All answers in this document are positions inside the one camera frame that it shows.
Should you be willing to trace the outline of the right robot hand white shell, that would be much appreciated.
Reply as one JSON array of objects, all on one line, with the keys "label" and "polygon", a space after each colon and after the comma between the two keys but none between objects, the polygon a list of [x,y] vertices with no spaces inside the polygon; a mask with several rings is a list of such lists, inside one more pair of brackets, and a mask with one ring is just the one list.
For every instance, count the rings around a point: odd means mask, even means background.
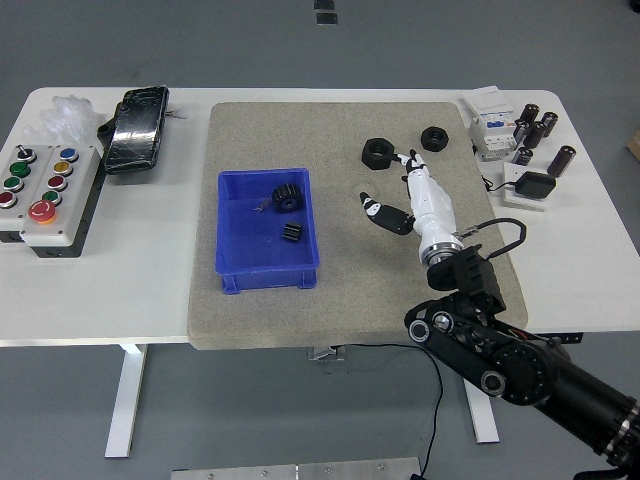
[{"label": "right robot hand white shell", "polygon": [[423,264],[461,251],[463,245],[454,233],[456,220],[450,197],[431,176],[420,154],[411,149],[400,155],[405,167],[412,214],[373,200],[366,192],[360,200],[367,217],[376,225],[398,235],[415,231],[420,237],[419,258]]}]

